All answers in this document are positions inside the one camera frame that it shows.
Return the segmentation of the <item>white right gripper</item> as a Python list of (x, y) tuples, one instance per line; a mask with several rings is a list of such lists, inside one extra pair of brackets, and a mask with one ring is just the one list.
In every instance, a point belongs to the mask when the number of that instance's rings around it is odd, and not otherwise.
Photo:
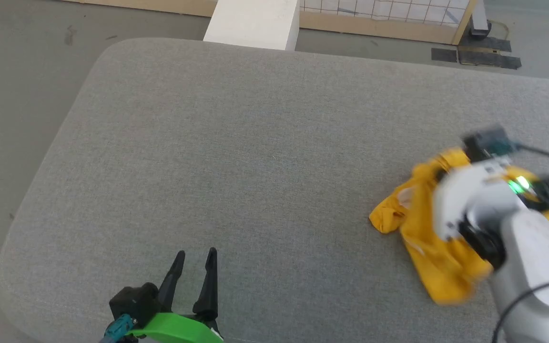
[(506, 159), (455, 167), (434, 191), (434, 232), (443, 241), (461, 236), (462, 226), (479, 227), (521, 209), (549, 210), (549, 174), (512, 174)]

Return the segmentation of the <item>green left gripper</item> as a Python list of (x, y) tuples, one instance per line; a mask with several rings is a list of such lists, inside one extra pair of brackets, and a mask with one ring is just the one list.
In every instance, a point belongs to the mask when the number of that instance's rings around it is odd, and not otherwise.
[[(159, 287), (161, 313), (142, 329), (129, 332), (134, 337), (146, 336), (159, 343), (223, 343), (222, 337), (202, 322), (172, 313), (176, 285), (183, 273), (185, 251), (179, 251)], [(193, 313), (200, 318), (218, 317), (217, 250), (211, 247), (205, 261), (205, 278)]]

